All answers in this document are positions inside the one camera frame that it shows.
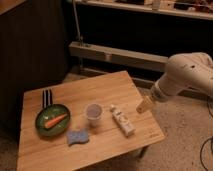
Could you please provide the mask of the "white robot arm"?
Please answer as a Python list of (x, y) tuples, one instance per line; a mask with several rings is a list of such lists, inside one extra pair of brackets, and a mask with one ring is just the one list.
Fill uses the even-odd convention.
[(180, 53), (171, 56), (165, 72), (143, 97), (136, 111), (150, 110), (156, 102), (166, 102), (187, 88), (194, 88), (213, 98), (213, 59), (203, 52)]

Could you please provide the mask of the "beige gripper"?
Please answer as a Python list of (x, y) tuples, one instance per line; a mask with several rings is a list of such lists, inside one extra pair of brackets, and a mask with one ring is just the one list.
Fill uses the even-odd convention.
[(153, 108), (155, 100), (151, 96), (143, 96), (141, 103), (137, 106), (136, 111), (142, 114)]

